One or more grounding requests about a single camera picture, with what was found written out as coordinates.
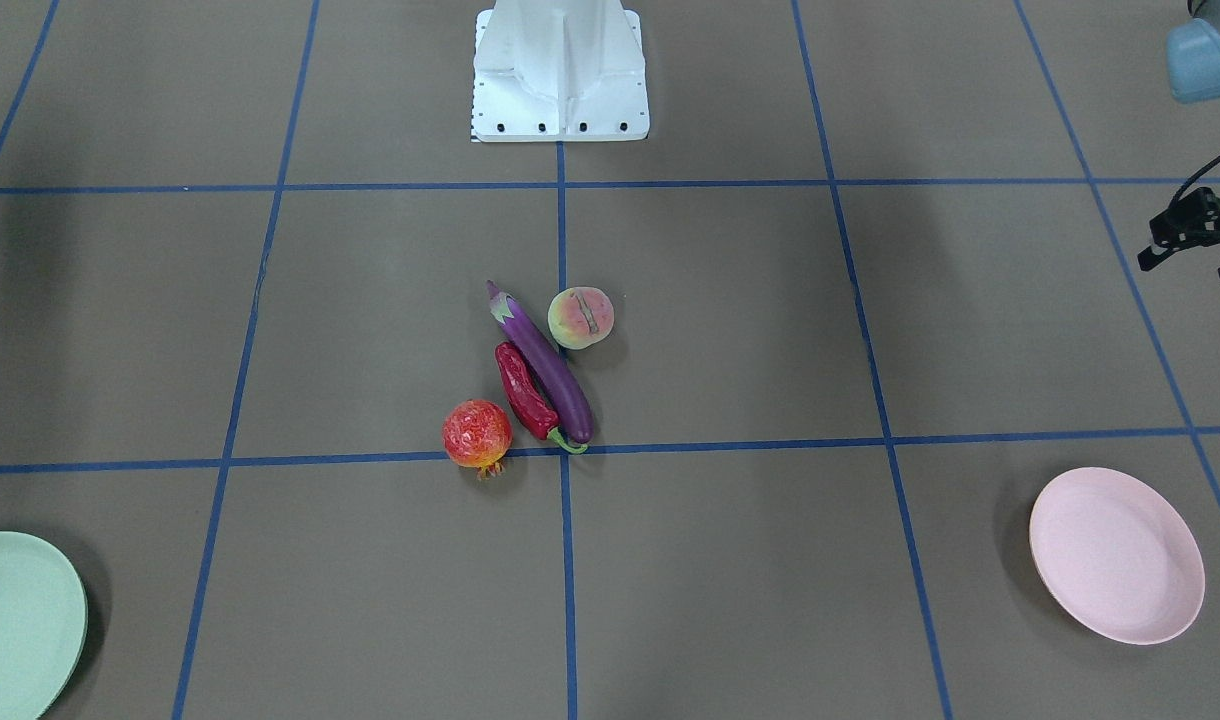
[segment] purple eggplant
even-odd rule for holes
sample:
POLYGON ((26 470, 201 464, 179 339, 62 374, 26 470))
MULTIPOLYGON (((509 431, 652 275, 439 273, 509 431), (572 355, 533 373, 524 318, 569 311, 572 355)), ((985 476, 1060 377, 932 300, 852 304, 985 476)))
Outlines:
POLYGON ((538 332, 517 299, 499 290, 494 281, 486 282, 486 287, 490 290, 490 315, 495 316, 504 334, 512 340, 533 370, 543 395, 551 403, 551 409, 556 410, 565 436, 586 445, 592 439, 592 406, 588 405, 580 382, 575 381, 565 360, 538 332))

